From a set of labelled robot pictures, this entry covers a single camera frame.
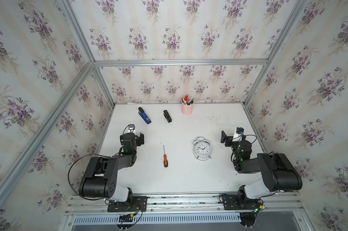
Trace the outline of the white twin-bell alarm clock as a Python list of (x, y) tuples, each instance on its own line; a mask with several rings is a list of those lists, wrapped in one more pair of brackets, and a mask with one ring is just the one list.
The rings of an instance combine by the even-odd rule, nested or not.
[(193, 155), (199, 161), (211, 159), (211, 146), (205, 137), (196, 137), (193, 143)]

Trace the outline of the orange handled screwdriver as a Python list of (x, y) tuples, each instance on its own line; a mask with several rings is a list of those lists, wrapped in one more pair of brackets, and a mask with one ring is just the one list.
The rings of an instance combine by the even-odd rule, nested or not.
[(166, 155), (166, 152), (165, 152), (165, 146), (163, 146), (163, 151), (164, 151), (164, 155), (163, 155), (164, 167), (168, 167), (168, 159), (167, 159), (167, 155)]

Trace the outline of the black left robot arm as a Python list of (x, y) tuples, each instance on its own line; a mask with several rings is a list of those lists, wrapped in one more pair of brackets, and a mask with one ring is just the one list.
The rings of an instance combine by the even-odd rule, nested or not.
[(116, 203), (134, 204), (132, 189), (117, 183), (118, 171), (132, 167), (137, 159), (137, 147), (145, 143), (144, 134), (125, 133), (120, 136), (122, 147), (111, 157), (96, 155), (89, 160), (78, 190), (74, 193), (82, 199), (96, 201), (106, 199)]

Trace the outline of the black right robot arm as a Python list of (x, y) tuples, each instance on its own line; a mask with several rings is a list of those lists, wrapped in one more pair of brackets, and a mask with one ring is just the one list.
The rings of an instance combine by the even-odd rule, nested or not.
[(221, 143), (232, 148), (231, 162), (237, 173), (260, 173), (261, 178), (239, 187), (236, 195), (221, 194), (220, 202), (225, 210), (254, 210), (263, 207), (262, 198), (279, 192), (298, 191), (302, 179), (285, 154), (259, 153), (251, 158), (252, 143), (246, 139), (242, 128), (237, 128), (237, 137), (221, 133)]

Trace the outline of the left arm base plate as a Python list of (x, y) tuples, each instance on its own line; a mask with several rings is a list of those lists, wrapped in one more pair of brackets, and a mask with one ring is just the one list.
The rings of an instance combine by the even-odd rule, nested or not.
[(109, 201), (108, 212), (145, 212), (147, 209), (147, 196), (133, 196), (132, 202)]

